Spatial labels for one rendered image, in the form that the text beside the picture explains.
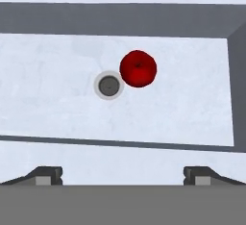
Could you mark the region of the grey sink basin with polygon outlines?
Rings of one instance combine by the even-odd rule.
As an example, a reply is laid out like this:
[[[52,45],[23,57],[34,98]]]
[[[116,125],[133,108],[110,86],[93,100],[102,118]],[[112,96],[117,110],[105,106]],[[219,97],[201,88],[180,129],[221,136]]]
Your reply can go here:
[[[101,99],[133,50],[155,80]],[[0,140],[246,152],[246,5],[0,3]]]

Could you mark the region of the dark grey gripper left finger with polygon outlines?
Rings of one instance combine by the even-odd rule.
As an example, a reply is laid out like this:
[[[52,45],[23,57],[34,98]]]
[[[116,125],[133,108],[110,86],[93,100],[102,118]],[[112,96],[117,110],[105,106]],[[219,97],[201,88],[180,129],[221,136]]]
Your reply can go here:
[[[4,186],[61,186],[61,166],[38,166],[25,176],[21,176],[3,183]]]

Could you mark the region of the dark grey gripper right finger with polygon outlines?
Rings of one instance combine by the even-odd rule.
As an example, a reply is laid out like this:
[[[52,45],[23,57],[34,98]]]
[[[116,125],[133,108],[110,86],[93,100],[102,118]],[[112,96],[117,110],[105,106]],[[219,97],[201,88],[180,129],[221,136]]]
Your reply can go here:
[[[246,183],[242,183],[237,180],[221,176],[208,166],[185,166],[184,185],[185,186],[223,186],[223,185],[246,186]]]

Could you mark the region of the red apple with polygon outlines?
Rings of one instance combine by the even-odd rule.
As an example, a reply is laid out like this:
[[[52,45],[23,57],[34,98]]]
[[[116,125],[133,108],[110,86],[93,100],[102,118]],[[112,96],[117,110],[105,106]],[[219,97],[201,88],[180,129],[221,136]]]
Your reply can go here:
[[[146,52],[133,50],[120,62],[119,73],[122,80],[130,87],[144,88],[155,80],[157,63]]]

